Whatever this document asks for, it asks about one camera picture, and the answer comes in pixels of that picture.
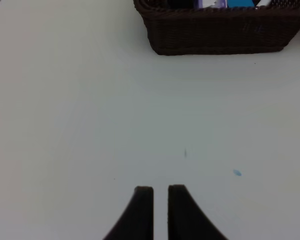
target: basket rim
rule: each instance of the basket rim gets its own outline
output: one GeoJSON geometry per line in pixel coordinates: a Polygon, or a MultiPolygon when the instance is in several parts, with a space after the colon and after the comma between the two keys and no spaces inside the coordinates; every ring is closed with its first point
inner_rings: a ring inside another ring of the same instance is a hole
{"type": "Polygon", "coordinates": [[[148,19],[300,17],[300,7],[231,7],[201,9],[171,9],[153,7],[149,0],[133,0],[136,10],[148,19]]]}

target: small mark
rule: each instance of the small mark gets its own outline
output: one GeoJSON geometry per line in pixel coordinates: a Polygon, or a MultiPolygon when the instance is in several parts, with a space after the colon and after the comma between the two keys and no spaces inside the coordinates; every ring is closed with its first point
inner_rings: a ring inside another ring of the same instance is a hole
{"type": "Polygon", "coordinates": [[[237,176],[242,176],[242,173],[239,170],[234,169],[233,173],[237,176]]]}

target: white table surface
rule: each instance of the white table surface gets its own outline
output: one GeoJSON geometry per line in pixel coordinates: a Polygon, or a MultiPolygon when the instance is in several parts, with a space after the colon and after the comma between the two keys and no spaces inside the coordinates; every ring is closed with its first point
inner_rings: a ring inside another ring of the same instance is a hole
{"type": "Polygon", "coordinates": [[[300,33],[166,57],[132,0],[2,0],[0,240],[102,239],[138,185],[167,240],[171,184],[229,240],[300,239],[300,33]]]}

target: brown wicker basket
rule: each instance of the brown wicker basket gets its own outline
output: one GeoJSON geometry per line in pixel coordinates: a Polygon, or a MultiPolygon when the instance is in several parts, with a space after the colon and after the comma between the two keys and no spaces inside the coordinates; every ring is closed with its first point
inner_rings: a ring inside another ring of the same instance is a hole
{"type": "Polygon", "coordinates": [[[270,6],[171,9],[166,0],[134,0],[159,55],[281,51],[300,29],[300,0],[270,6]]]}

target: blue stain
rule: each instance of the blue stain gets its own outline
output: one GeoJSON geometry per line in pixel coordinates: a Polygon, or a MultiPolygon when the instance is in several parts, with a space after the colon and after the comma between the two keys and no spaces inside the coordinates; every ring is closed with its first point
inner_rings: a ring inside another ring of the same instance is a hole
{"type": "Polygon", "coordinates": [[[242,173],[239,170],[233,169],[233,173],[237,176],[242,176],[242,173]]]}

